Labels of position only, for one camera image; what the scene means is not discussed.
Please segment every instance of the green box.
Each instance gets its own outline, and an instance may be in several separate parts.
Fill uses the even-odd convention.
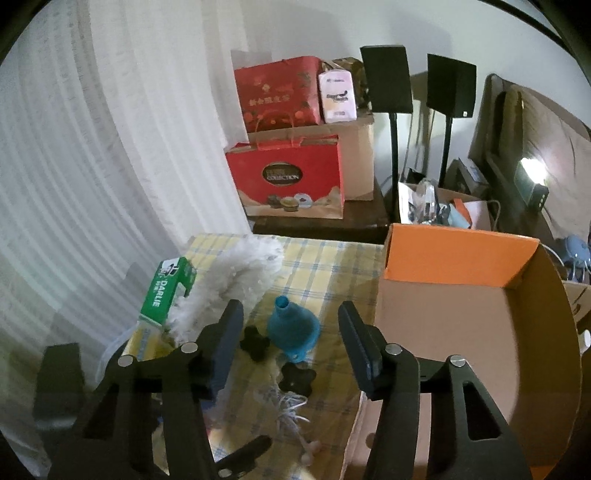
[[[189,295],[195,276],[195,268],[185,257],[160,262],[139,311],[139,319],[164,327],[174,299]]]

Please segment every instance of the blue funnel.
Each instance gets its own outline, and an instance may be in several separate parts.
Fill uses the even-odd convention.
[[[291,362],[303,362],[306,353],[318,341],[320,322],[310,310],[280,295],[275,299],[275,309],[267,322],[267,336]]]

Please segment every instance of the red gift bag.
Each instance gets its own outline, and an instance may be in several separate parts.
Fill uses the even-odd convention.
[[[234,70],[246,131],[254,132],[256,123],[273,109],[288,112],[297,127],[322,124],[318,93],[321,72],[322,60],[317,57],[298,57]],[[285,118],[265,116],[258,129],[289,126]]]
[[[238,144],[226,158],[247,215],[343,218],[337,135]]]

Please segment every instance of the checkered tablecloth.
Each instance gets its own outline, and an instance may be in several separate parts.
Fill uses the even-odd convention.
[[[199,235],[186,256],[203,274],[213,259],[239,237]],[[361,318],[372,322],[381,273],[382,247],[351,242],[321,241],[278,237],[285,257],[280,276],[245,323],[266,331],[277,295],[310,309],[320,320],[322,330],[317,346],[306,359],[317,372],[308,403],[298,413],[307,417],[302,433],[319,440],[323,450],[311,467],[301,466],[302,448],[289,433],[279,434],[269,407],[257,402],[254,392],[279,380],[281,354],[271,347],[267,360],[255,364],[238,349],[226,388],[217,405],[206,412],[212,430],[210,444],[216,460],[261,434],[273,438],[273,446],[258,460],[255,479],[338,480],[345,448],[358,411],[360,392],[339,335],[337,310],[345,300],[353,300]]]

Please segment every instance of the light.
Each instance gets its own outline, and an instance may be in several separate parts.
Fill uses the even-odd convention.
[[[522,158],[517,164],[513,183],[528,208],[540,211],[544,207],[549,194],[547,177],[544,162],[536,158]]]
[[[545,185],[546,178],[548,177],[548,171],[544,162],[537,158],[522,158],[521,166],[527,173],[527,176],[531,178],[534,183],[539,185]]]

